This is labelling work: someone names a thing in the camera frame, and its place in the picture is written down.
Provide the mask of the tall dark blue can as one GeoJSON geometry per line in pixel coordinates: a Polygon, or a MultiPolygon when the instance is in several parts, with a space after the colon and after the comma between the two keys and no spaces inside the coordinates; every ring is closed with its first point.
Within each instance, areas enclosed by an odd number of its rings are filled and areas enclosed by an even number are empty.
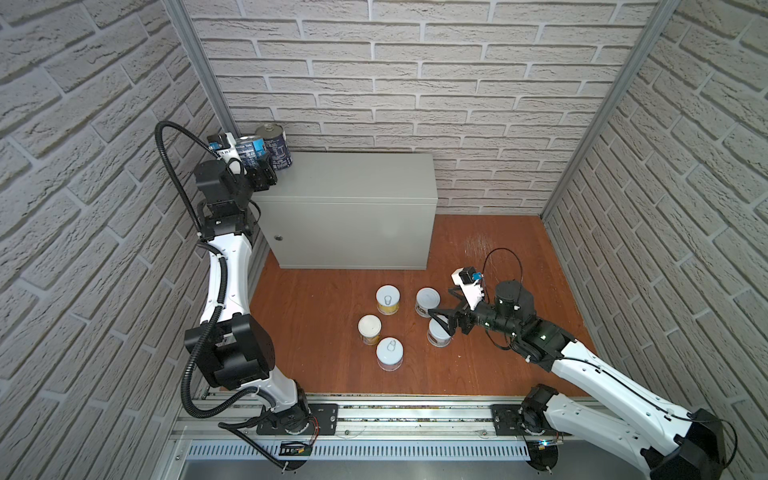
{"type": "Polygon", "coordinates": [[[274,170],[284,170],[292,166],[292,156],[286,143],[284,128],[276,123],[266,123],[259,126],[256,135],[260,136],[270,155],[270,163],[274,170]]]}

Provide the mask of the large blue can gold lid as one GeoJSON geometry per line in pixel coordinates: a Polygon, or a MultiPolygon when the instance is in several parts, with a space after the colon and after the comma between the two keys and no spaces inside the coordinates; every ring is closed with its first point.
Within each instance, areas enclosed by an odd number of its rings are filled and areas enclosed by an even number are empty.
{"type": "Polygon", "coordinates": [[[269,165],[268,152],[262,137],[257,135],[239,137],[235,148],[246,169],[257,170],[269,165]]]}

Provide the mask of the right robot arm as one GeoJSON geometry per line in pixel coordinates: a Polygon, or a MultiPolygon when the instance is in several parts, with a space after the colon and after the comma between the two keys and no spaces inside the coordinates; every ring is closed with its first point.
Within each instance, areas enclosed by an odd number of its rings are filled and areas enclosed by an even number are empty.
{"type": "Polygon", "coordinates": [[[718,479],[738,451],[726,446],[730,423],[706,409],[691,412],[636,383],[555,323],[540,317],[521,282],[504,281],[493,301],[484,280],[460,270],[450,293],[453,309],[429,315],[448,335],[473,328],[498,332],[527,363],[564,379],[607,408],[588,408],[553,387],[531,389],[516,411],[517,428],[531,436],[563,432],[585,440],[636,467],[649,479],[718,479]]]}

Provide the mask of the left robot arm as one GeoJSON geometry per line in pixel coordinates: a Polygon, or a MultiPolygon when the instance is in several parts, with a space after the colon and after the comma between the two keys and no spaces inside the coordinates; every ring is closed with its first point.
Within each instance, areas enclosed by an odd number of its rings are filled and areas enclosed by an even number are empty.
{"type": "Polygon", "coordinates": [[[306,395],[276,365],[274,343],[251,315],[248,266],[253,253],[253,193],[244,166],[237,160],[209,160],[194,169],[204,199],[192,216],[200,247],[210,259],[209,290],[196,328],[186,331],[189,352],[180,397],[192,417],[215,417],[239,399],[253,394],[266,400],[266,419],[289,435],[317,429],[306,395]],[[204,409],[194,404],[192,376],[200,372],[211,387],[231,391],[221,404],[204,409]]]}

